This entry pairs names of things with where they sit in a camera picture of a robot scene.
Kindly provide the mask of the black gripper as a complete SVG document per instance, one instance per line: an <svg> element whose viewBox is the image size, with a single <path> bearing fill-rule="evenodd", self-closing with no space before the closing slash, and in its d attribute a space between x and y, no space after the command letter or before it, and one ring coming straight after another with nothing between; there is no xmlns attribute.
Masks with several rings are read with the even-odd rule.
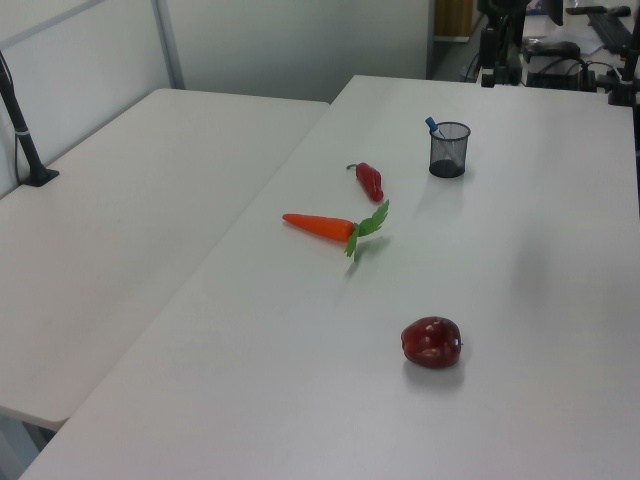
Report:
<svg viewBox="0 0 640 480"><path fill-rule="evenodd" d="M487 24L481 31L479 47L480 80L483 88L495 86L495 56L504 52L516 52L506 60L506 83L520 84L521 60L518 53L522 45L526 6L527 2L522 0L477 2L477 10L487 17Z"/></svg>

